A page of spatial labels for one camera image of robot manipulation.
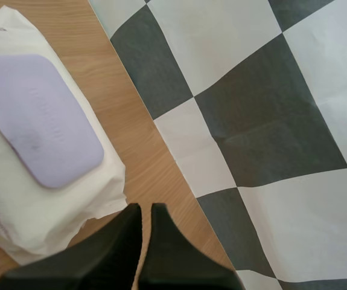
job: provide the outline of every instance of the lavender plastic lid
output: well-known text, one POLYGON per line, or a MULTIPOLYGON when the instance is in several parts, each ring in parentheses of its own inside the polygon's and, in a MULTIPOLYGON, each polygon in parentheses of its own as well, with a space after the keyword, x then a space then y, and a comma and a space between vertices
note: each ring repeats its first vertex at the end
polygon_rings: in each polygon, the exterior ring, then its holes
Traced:
POLYGON ((43 186, 66 186, 104 150, 55 66, 38 55, 0 56, 0 132, 43 186))

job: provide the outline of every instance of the checkered mat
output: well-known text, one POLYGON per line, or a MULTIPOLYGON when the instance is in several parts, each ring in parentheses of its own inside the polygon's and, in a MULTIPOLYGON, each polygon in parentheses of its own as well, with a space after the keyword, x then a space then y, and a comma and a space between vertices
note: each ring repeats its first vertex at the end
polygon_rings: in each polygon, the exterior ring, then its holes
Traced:
POLYGON ((347 289, 347 0, 91 0, 247 290, 347 289))

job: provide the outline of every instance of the wood grain surface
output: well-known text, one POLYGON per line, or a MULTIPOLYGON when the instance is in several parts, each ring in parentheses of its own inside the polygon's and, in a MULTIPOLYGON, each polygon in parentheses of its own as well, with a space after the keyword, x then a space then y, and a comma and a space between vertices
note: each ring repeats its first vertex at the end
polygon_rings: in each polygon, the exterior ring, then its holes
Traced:
MULTIPOLYGON (((127 200, 142 207, 142 256, 150 235, 151 204, 165 202, 183 234, 209 257, 232 269, 88 0, 0 0, 0 8, 3 5, 18 9, 47 38, 126 165, 127 200)), ((88 221, 72 243, 112 218, 88 221)), ((16 266, 0 250, 0 274, 16 266)))

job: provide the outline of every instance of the black square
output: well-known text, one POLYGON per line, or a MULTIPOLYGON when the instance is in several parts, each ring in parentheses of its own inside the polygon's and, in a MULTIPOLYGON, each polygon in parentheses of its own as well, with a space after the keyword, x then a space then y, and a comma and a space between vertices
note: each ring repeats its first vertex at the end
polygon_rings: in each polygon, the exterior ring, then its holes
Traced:
POLYGON ((197 198, 236 270, 275 278, 237 188, 197 198))
POLYGON ((196 102, 238 187, 347 168, 282 34, 196 102))
POLYGON ((147 5, 111 41, 153 119, 193 97, 147 5))
POLYGON ((333 0, 269 0, 282 31, 306 18, 333 0))

